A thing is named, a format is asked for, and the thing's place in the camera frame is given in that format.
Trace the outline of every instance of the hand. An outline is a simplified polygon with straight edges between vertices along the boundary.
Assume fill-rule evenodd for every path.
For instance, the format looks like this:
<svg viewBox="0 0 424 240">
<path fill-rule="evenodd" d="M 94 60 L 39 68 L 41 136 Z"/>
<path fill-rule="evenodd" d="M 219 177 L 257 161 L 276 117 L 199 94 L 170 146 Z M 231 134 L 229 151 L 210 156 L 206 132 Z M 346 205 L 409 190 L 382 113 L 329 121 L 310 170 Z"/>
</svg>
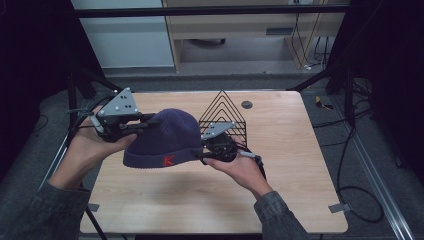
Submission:
<svg viewBox="0 0 424 240">
<path fill-rule="evenodd" d="M 234 137 L 233 140 L 242 143 L 240 138 Z M 256 162 L 240 154 L 232 162 L 221 162 L 216 159 L 208 158 L 204 161 L 211 167 L 228 174 L 240 186 L 251 191 L 258 200 L 263 195 L 273 191 L 271 186 L 263 177 Z"/>
<path fill-rule="evenodd" d="M 83 126 L 92 126 L 89 118 L 86 118 Z M 60 189 L 78 189 L 85 175 L 109 155 L 127 148 L 135 139 L 132 134 L 119 139 L 117 142 L 108 143 L 103 141 L 94 127 L 80 128 L 63 158 L 59 168 L 50 178 L 49 183 Z"/>
</svg>

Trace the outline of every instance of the table top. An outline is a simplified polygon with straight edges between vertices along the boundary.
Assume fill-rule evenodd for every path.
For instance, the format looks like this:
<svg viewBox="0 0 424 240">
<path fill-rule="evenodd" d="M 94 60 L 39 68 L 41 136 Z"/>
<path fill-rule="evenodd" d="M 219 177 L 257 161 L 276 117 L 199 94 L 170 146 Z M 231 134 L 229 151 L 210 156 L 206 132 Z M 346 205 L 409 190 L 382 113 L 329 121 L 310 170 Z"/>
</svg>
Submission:
<svg viewBox="0 0 424 240">
<path fill-rule="evenodd" d="M 328 169 L 299 93 L 226 92 L 246 121 L 248 147 L 262 156 L 267 180 L 309 233 L 347 230 Z M 211 92 L 134 93 L 142 113 L 178 108 L 197 120 L 217 96 Z M 253 107 L 244 109 L 243 101 Z M 132 169 L 123 152 L 102 164 L 90 203 L 104 232 L 260 233 L 255 198 L 226 174 L 200 161 L 161 169 Z M 84 215 L 81 231 L 96 232 Z"/>
</svg>

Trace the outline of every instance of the small round object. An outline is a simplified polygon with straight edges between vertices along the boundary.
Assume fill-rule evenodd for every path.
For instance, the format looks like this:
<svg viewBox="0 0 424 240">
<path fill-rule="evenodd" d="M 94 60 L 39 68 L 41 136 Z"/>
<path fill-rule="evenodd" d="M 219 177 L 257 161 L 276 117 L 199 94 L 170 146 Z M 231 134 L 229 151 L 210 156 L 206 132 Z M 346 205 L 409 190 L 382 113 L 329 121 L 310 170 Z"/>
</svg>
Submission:
<svg viewBox="0 0 424 240">
<path fill-rule="evenodd" d="M 252 103 L 251 101 L 243 101 L 243 102 L 241 103 L 241 106 L 242 106 L 244 109 L 251 109 L 251 108 L 253 107 L 253 103 Z"/>
</svg>

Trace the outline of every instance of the navy blue cap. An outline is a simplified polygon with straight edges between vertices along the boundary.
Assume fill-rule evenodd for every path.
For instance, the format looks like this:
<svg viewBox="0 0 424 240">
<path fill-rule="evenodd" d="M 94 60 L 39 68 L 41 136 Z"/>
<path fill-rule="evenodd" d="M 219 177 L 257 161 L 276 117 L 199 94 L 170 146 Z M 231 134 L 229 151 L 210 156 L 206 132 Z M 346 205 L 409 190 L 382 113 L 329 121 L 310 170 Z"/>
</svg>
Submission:
<svg viewBox="0 0 424 240">
<path fill-rule="evenodd" d="M 124 152 L 124 165 L 131 168 L 163 168 L 199 160 L 203 152 L 200 127 L 187 112 L 169 108 L 153 119 L 158 126 L 147 128 Z"/>
</svg>

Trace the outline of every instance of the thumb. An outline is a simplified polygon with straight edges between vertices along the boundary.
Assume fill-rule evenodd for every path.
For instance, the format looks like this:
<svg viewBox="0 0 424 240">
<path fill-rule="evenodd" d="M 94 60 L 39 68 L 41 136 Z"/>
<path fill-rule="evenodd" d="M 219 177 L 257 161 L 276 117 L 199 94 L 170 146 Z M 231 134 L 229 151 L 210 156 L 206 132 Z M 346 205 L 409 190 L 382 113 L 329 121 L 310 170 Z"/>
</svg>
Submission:
<svg viewBox="0 0 424 240">
<path fill-rule="evenodd" d="M 137 134 L 131 134 L 119 139 L 118 141 L 116 141 L 116 144 L 120 150 L 124 150 L 127 147 L 129 147 L 131 143 L 134 142 L 134 140 L 136 139 L 137 139 Z"/>
<path fill-rule="evenodd" d="M 203 161 L 216 170 L 223 171 L 225 169 L 225 162 L 213 158 L 204 158 Z"/>
</svg>

